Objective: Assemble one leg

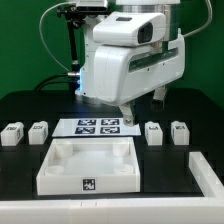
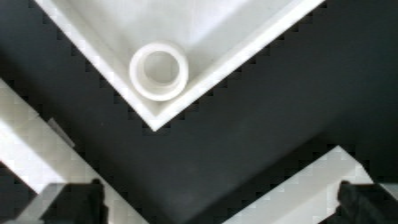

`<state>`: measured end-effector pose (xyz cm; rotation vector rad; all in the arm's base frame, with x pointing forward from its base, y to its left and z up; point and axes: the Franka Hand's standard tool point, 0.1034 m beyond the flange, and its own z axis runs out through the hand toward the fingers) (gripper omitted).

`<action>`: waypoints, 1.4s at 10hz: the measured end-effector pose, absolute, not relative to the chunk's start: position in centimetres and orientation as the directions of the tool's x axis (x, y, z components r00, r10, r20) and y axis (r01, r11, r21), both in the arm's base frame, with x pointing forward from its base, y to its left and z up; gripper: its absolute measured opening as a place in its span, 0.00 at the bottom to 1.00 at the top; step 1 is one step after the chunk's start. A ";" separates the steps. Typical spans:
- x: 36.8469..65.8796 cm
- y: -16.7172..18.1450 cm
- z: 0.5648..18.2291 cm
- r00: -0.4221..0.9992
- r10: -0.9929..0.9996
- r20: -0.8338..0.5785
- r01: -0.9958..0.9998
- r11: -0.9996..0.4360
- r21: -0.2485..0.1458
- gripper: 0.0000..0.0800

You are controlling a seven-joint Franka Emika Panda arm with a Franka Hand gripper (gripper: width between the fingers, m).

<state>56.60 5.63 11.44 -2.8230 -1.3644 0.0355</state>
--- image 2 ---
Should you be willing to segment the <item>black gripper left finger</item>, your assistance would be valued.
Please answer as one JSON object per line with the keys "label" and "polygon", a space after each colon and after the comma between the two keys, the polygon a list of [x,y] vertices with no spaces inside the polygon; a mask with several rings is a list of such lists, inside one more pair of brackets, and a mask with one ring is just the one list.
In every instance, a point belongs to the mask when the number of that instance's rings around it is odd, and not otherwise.
{"label": "black gripper left finger", "polygon": [[104,186],[88,183],[51,183],[37,194],[16,224],[106,224]]}

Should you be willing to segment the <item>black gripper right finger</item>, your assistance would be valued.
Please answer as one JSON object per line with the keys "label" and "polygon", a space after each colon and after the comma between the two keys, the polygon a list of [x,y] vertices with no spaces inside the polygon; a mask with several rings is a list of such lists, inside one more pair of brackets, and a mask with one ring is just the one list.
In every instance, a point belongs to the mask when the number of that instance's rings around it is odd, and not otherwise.
{"label": "black gripper right finger", "polygon": [[398,199],[380,184],[339,183],[335,211],[318,224],[398,224]]}

